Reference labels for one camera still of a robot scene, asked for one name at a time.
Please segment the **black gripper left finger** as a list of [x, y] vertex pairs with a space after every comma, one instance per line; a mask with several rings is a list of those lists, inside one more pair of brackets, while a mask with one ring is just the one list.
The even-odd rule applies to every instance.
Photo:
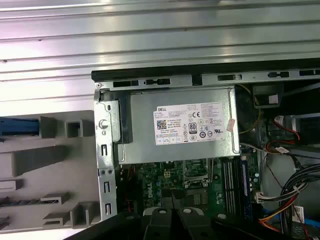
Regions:
[[81, 240], [168, 240], [171, 237], [175, 189], [164, 189], [162, 207], [145, 209], [143, 216], [121, 212], [79, 233]]

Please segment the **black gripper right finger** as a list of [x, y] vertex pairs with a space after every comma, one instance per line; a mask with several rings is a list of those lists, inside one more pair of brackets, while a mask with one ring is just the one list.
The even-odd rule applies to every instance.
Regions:
[[201, 209], [185, 207], [182, 190], [175, 191], [176, 222], [181, 222], [182, 240], [284, 240], [285, 236], [257, 222], [234, 215], [208, 217]]

